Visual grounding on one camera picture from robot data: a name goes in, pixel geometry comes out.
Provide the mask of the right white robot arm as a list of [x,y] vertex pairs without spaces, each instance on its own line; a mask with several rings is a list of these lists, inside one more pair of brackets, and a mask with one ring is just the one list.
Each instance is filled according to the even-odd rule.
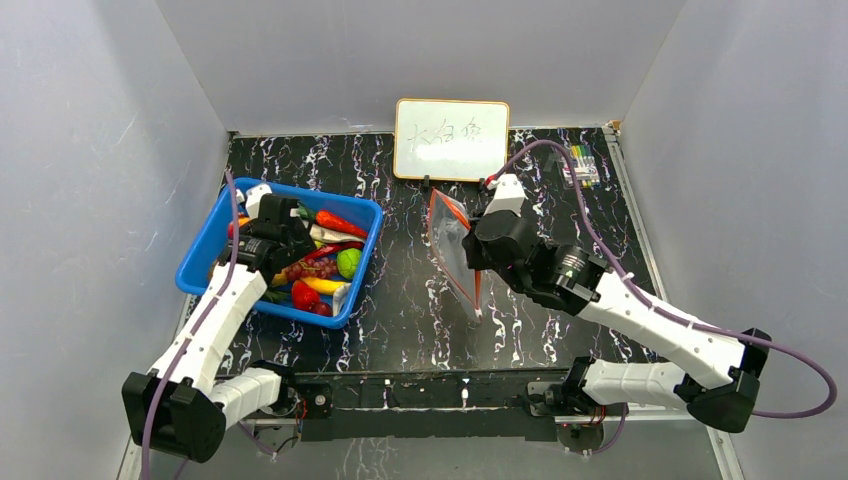
[[508,210],[474,218],[462,241],[468,266],[495,272],[535,303],[602,325],[653,350],[661,363],[614,363],[578,357],[566,379],[533,393],[543,415],[590,413],[619,403],[687,411],[701,423],[740,433],[753,414],[764,347],[705,332],[692,318],[680,325],[640,302],[608,263],[575,246],[544,241],[531,223]]

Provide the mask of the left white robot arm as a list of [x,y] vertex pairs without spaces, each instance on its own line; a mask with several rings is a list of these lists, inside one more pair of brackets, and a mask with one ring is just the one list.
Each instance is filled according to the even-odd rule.
[[225,432],[265,407],[294,411],[297,387],[277,367],[251,367],[218,383],[223,356],[275,275],[315,249],[293,197],[266,193],[249,209],[215,259],[205,293],[183,329],[146,373],[132,372],[122,399],[134,443],[198,463],[208,461]]

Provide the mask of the clear orange zip bag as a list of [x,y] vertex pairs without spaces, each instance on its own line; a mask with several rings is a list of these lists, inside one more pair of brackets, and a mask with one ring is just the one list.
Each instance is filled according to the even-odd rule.
[[462,241],[471,231],[471,219],[458,200],[433,189],[427,214],[427,236],[436,264],[446,277],[470,322],[483,321],[489,297],[482,292],[484,278],[471,269]]

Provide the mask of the purple toy grapes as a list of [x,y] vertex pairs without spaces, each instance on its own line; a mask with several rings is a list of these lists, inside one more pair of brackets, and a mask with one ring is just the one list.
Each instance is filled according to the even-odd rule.
[[300,278],[331,279],[338,274],[336,260],[330,257],[300,260],[285,267],[278,276],[283,284],[294,282]]

